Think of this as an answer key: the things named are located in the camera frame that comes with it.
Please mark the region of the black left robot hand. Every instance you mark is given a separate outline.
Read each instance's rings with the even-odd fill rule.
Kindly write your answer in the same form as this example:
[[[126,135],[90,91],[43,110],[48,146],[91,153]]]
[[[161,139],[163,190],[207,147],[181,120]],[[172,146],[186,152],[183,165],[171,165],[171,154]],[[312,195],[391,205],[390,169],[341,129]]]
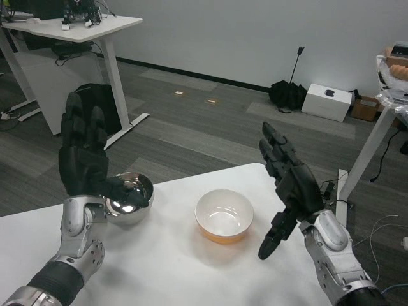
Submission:
[[[104,196],[137,208],[149,205],[140,193],[128,190],[119,177],[108,177],[105,116],[95,106],[85,114],[80,96],[71,92],[61,120],[59,174],[69,196]]]

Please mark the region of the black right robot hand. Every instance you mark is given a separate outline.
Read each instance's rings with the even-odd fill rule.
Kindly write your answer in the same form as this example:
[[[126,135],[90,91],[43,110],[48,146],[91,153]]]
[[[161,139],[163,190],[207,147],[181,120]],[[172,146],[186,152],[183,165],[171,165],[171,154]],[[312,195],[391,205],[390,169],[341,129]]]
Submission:
[[[258,257],[265,260],[289,238],[298,222],[324,209],[324,205],[313,173],[296,156],[290,141],[267,122],[262,125],[262,133],[259,149],[265,168],[275,179],[275,192],[285,205],[271,221],[272,227],[259,248]]]

